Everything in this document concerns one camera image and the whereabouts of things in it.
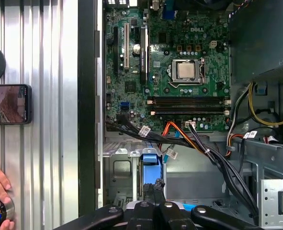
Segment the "ribbed metal surface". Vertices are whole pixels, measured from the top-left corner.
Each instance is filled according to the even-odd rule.
[[[0,126],[18,230],[78,217],[77,31],[77,0],[0,0],[0,84],[29,84],[34,100],[31,124]]]

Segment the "motherboard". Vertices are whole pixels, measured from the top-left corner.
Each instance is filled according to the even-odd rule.
[[[227,15],[129,8],[109,9],[105,18],[106,120],[125,115],[153,131],[167,121],[229,129]]]

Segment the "white pci slot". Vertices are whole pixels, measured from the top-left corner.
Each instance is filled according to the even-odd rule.
[[[130,68],[130,24],[124,23],[124,69]]]

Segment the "pcie slot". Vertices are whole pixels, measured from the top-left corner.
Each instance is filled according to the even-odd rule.
[[[147,83],[147,49],[148,49],[148,34],[147,26],[144,26],[140,30],[140,84],[145,85]]]
[[[223,107],[154,107],[151,115],[223,115]]]
[[[118,76],[118,56],[119,56],[118,27],[113,28],[113,73]]]
[[[148,97],[147,104],[179,105],[179,104],[217,104],[224,105],[224,97]]]
[[[130,68],[130,24],[124,23],[124,69]]]

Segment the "blue sata port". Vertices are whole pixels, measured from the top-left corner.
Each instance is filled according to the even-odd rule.
[[[129,110],[130,109],[130,103],[129,102],[121,102],[120,103],[120,109],[121,110]]]

